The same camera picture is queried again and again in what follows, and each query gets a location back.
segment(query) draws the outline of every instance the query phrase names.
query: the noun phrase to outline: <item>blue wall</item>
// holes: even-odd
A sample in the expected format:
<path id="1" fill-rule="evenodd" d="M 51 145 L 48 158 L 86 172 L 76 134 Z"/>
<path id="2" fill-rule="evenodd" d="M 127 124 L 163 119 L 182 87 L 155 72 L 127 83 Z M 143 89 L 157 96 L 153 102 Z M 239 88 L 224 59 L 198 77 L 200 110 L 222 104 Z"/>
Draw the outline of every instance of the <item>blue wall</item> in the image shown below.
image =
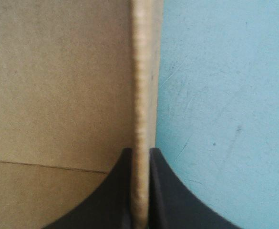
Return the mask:
<path id="1" fill-rule="evenodd" d="M 247 229 L 279 229 L 279 0 L 165 0 L 157 147 Z"/>

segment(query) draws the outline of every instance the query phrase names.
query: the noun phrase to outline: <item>cardboard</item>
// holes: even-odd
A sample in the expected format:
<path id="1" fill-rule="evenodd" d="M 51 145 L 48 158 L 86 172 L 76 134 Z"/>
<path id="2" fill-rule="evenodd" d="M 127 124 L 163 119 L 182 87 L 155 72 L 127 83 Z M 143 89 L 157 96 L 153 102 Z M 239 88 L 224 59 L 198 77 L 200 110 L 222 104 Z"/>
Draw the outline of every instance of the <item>cardboard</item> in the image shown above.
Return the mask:
<path id="1" fill-rule="evenodd" d="M 161 18 L 162 0 L 0 1 L 0 228 L 66 213 L 124 147 L 145 227 Z"/>
<path id="2" fill-rule="evenodd" d="M 0 1 L 0 160 L 109 171 L 132 146 L 128 0 Z"/>
<path id="3" fill-rule="evenodd" d="M 105 177 L 0 163 L 0 229 L 40 229 L 78 205 Z"/>

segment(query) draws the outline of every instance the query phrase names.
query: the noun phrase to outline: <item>black plastic piece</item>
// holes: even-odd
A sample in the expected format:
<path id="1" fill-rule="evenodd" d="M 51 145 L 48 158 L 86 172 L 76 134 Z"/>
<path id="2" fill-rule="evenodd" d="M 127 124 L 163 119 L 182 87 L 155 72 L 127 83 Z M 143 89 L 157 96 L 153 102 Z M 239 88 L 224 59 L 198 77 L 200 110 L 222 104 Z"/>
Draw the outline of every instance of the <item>black plastic piece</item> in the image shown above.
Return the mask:
<path id="1" fill-rule="evenodd" d="M 150 229 L 238 229 L 192 194 L 161 151 L 150 150 Z"/>
<path id="2" fill-rule="evenodd" d="M 44 229 L 131 229 L 132 150 L 124 149 L 104 182 L 75 209 Z"/>

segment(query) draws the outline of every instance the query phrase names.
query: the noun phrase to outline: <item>scratch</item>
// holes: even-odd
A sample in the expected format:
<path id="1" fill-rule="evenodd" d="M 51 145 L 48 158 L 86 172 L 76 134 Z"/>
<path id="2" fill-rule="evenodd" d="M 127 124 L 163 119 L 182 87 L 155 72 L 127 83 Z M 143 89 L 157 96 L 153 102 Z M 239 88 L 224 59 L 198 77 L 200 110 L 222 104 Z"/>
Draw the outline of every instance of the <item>scratch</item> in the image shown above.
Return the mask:
<path id="1" fill-rule="evenodd" d="M 187 103 L 187 106 L 186 106 L 186 108 L 185 108 L 185 112 L 188 110 L 188 107 L 189 107 L 189 105 L 191 104 L 191 102 L 192 102 L 192 100 L 194 99 L 195 97 L 193 96 L 191 99 L 190 99 L 190 101 Z"/>
<path id="2" fill-rule="evenodd" d="M 233 149 L 235 148 L 236 141 L 237 141 L 239 135 L 241 134 L 241 131 L 242 131 L 242 125 L 238 125 L 238 126 L 237 126 L 237 129 L 236 129 L 236 132 L 235 132 L 235 136 L 234 136 L 234 138 L 232 139 L 231 144 L 230 144 L 230 146 L 229 146 L 228 149 L 227 149 L 225 158 L 224 158 L 224 160 L 222 161 L 221 166 L 220 166 L 220 168 L 219 168 L 219 170 L 218 170 L 217 179 L 218 179 L 219 176 L 221 175 L 222 170 L 224 169 L 225 163 L 226 163 L 227 160 L 230 158 L 230 155 L 231 155 Z"/>
<path id="3" fill-rule="evenodd" d="M 191 136 L 189 136 L 189 138 L 187 139 L 187 141 L 185 142 L 185 145 L 183 146 L 182 150 L 178 153 L 178 155 L 176 156 L 174 162 L 176 162 L 176 160 L 179 158 L 179 156 L 182 154 L 182 152 L 184 151 L 185 147 L 187 146 Z"/>
<path id="4" fill-rule="evenodd" d="M 165 81 L 163 81 L 163 83 L 159 86 L 159 88 L 162 88 L 162 86 L 172 77 L 172 76 L 174 76 L 177 72 L 178 72 L 178 70 L 184 65 L 184 63 L 185 63 L 185 61 L 188 59 L 188 56 L 186 56 L 185 57 L 185 59 L 182 61 L 182 63 L 178 66 L 178 68 L 171 74 L 171 75 L 169 75 L 166 79 L 165 79 Z"/>
<path id="5" fill-rule="evenodd" d="M 190 180 L 190 179 L 187 179 L 187 180 L 190 181 L 190 182 L 198 183 L 198 184 L 200 184 L 200 185 L 204 185 L 204 184 L 202 184 L 201 182 L 198 182 L 198 181 L 195 181 L 195 180 Z"/>

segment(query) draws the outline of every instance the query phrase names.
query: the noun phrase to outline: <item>textured strip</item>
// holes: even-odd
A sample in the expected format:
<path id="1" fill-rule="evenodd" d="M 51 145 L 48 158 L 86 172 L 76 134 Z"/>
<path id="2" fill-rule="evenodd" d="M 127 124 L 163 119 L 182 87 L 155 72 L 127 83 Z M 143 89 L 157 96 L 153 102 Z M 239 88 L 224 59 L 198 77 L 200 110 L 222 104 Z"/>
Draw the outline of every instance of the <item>textured strip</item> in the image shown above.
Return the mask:
<path id="1" fill-rule="evenodd" d="M 155 145 L 162 0 L 132 0 L 135 144 L 132 166 L 133 227 L 147 226 L 149 148 Z"/>
<path id="2" fill-rule="evenodd" d="M 151 72 L 151 1 L 132 0 L 135 143 L 131 212 L 134 229 L 147 226 L 149 187 L 149 79 Z"/>

